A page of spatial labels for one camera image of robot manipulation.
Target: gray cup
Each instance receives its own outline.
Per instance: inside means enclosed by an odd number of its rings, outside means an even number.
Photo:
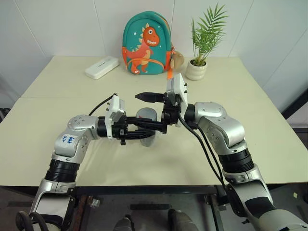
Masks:
[[[137,112],[136,117],[137,118],[147,118],[153,121],[157,121],[157,113],[153,108],[150,108],[150,107],[144,107],[140,109]],[[141,139],[140,142],[143,146],[150,147],[153,144],[154,139],[155,139],[155,135],[150,136],[148,138]]]

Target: white power bank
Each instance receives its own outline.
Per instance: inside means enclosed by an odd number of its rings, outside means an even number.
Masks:
[[[120,65],[119,59],[111,56],[103,58],[96,64],[86,69],[85,73],[92,79],[99,79],[109,71]]]

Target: dinosaur print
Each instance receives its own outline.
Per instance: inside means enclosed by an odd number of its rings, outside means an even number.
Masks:
[[[132,51],[127,51],[127,56],[131,59],[134,58],[144,58],[149,59],[153,51],[150,47],[156,47],[159,43],[159,37],[155,31],[155,29],[147,23],[145,28],[142,28],[142,34],[140,34],[141,38],[139,38],[140,45],[137,45],[137,48]],[[149,61],[145,60],[133,60],[131,62],[131,72],[134,74],[139,74],[140,71],[137,69],[139,65],[142,65],[141,71],[147,73],[146,68],[149,65]]]

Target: table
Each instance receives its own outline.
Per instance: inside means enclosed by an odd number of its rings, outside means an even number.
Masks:
[[[142,107],[160,113],[161,103],[134,98],[144,91],[166,91],[167,74],[133,75],[121,62],[93,80],[84,70],[99,57],[55,56],[0,124],[0,185],[38,186],[51,160],[54,141],[68,120],[89,113],[117,92],[128,116]],[[253,161],[266,183],[308,181],[308,153],[265,92],[237,57],[209,58],[206,77],[188,83],[190,103],[214,101],[238,119],[246,131]],[[105,107],[94,115],[103,116]],[[139,141],[92,141],[80,166],[77,186],[219,184],[194,136],[185,128],[157,134],[151,147]]]

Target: black cable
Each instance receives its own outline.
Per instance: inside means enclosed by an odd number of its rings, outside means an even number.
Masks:
[[[102,106],[104,103],[106,103],[107,101],[111,100],[112,97],[114,95],[117,95],[116,93],[114,93],[112,96],[108,97],[107,99],[105,99],[103,102],[101,102],[100,104],[98,104],[90,113],[89,115],[92,115],[100,106]]]
[[[212,155],[212,157],[213,157],[213,159],[214,159],[214,161],[215,161],[215,164],[216,164],[216,166],[217,166],[217,168],[218,168],[218,172],[219,172],[220,178],[222,179],[222,182],[223,182],[223,175],[222,175],[222,172],[221,172],[219,163],[218,163],[218,161],[217,161],[217,158],[216,158],[216,156],[215,156],[213,150],[211,149],[211,146],[210,146],[210,144],[208,143],[208,140],[207,140],[207,138],[206,138],[204,132],[203,132],[202,129],[199,127],[199,125],[198,125],[198,130],[199,130],[200,133],[202,134],[203,139],[204,139],[204,141],[205,141],[205,143],[206,143],[208,149],[210,150],[210,153],[211,153],[211,155]]]
[[[19,211],[15,217],[16,226],[20,231],[34,231],[32,226],[32,221],[28,214],[24,211]]]
[[[211,162],[211,160],[210,160],[210,157],[208,156],[208,153],[207,153],[207,151],[206,151],[206,148],[205,148],[205,146],[204,146],[204,144],[203,144],[203,141],[202,141],[201,137],[200,137],[191,127],[188,126],[188,124],[183,120],[183,118],[182,118],[180,112],[178,112],[178,118],[179,118],[180,122],[184,125],[184,127],[185,127],[188,131],[190,131],[191,134],[193,134],[193,135],[198,139],[198,141],[200,142],[200,144],[201,144],[201,146],[202,146],[202,149],[203,149],[203,151],[204,151],[204,153],[205,153],[205,156],[206,156],[206,158],[207,158],[207,161],[208,161],[208,163],[210,164],[210,166],[211,166],[213,172],[215,173],[215,175],[216,175],[216,177],[218,178],[218,180],[220,181],[220,183],[221,183],[222,185],[224,185],[223,180],[220,178],[220,176],[219,176],[218,173],[216,172],[216,170],[215,170],[215,168],[214,168],[214,166],[213,166],[213,164],[212,164],[212,162]]]
[[[41,231],[49,231],[46,222],[44,220],[44,218],[42,217],[41,214],[37,213],[37,212],[32,212],[29,214],[30,218],[34,218],[36,220],[36,222],[38,223]]]

